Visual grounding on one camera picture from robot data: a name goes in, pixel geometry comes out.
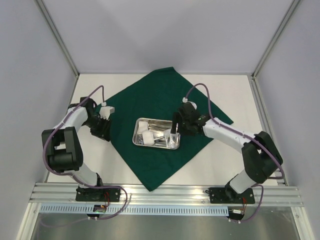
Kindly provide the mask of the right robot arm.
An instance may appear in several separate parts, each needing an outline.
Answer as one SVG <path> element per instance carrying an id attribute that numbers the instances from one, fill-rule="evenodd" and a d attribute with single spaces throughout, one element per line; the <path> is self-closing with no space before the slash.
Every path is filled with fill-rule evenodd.
<path id="1" fill-rule="evenodd" d="M 182 136 L 201 134 L 228 145 L 242 155 L 244 170 L 224 187 L 225 196 L 232 203 L 238 202 L 247 189 L 270 179 L 283 164 L 283 159 L 267 132 L 253 134 L 237 130 L 211 113 L 201 115 L 189 101 L 173 113 L 171 133 Z"/>

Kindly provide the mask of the white gauze pad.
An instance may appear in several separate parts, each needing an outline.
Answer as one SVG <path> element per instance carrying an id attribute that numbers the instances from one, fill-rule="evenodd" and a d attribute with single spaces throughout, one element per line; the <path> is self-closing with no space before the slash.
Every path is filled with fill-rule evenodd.
<path id="1" fill-rule="evenodd" d="M 155 143 L 153 133 L 150 130 L 142 133 L 142 140 L 145 146 L 152 146 Z"/>
<path id="2" fill-rule="evenodd" d="M 149 123 L 147 121 L 138 122 L 138 134 L 142 134 L 145 131 L 149 130 Z"/>

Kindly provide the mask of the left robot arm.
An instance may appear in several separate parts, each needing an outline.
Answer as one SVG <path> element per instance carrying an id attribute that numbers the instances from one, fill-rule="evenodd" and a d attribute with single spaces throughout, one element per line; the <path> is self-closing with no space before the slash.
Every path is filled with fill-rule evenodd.
<path id="1" fill-rule="evenodd" d="M 98 105 L 93 99 L 82 97 L 79 103 L 69 105 L 66 116 L 58 125 L 41 134 L 42 157 L 47 170 L 73 178 L 80 188 L 88 188 L 88 196 L 95 201 L 104 197 L 105 188 L 99 174 L 84 163 L 78 131 L 86 126 L 91 135 L 109 142 L 110 116 L 114 112 L 115 108 L 106 102 Z"/>

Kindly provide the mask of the green surgical drape cloth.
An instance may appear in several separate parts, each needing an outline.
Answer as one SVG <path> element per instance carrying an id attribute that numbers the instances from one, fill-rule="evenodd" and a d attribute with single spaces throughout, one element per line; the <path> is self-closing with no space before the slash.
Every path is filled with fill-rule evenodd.
<path id="1" fill-rule="evenodd" d="M 106 101 L 115 108 L 111 115 L 111 144 L 148 191 L 158 188 L 212 142 L 197 134 L 182 136 L 177 150 L 133 144 L 137 119 L 171 120 L 192 86 L 173 67 L 161 68 Z"/>

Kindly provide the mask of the clear sterile packet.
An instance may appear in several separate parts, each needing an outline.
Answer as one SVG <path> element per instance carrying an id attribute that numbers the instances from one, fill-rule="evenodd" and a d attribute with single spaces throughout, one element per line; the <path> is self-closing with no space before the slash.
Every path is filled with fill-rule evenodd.
<path id="1" fill-rule="evenodd" d="M 177 149 L 179 147 L 180 134 L 171 133 L 170 129 L 164 131 L 164 139 L 166 143 L 166 147 L 169 149 Z"/>

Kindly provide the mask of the stainless steel instrument tray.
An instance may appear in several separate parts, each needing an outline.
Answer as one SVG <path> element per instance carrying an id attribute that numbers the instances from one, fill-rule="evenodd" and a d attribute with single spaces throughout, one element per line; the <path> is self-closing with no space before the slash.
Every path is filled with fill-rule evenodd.
<path id="1" fill-rule="evenodd" d="M 136 146 L 141 146 L 141 147 L 149 147 L 149 148 L 160 148 L 160 149 L 166 149 L 166 150 L 176 150 L 180 147 L 180 141 L 181 141 L 181 135 L 179 137 L 179 146 L 178 148 L 176 149 L 170 149 L 170 148 L 167 148 L 167 147 L 159 147 L 159 146 L 155 146 L 154 144 L 153 145 L 144 145 L 143 143 L 143 137 L 142 137 L 142 133 L 141 134 L 138 134 L 138 122 L 139 121 L 146 121 L 146 122 L 167 122 L 167 123 L 171 123 L 172 125 L 172 121 L 170 120 L 161 120 L 161 119 L 152 119 L 152 118 L 138 118 L 135 122 L 135 127 L 134 127 L 134 131 L 133 131 L 133 137 L 132 137 L 132 142 L 134 145 Z M 158 137 L 162 137 L 164 136 L 164 131 L 165 130 L 152 130 L 152 129 L 149 129 L 148 128 L 148 131 L 151 131 L 153 133 L 153 139 L 155 138 L 158 138 Z"/>

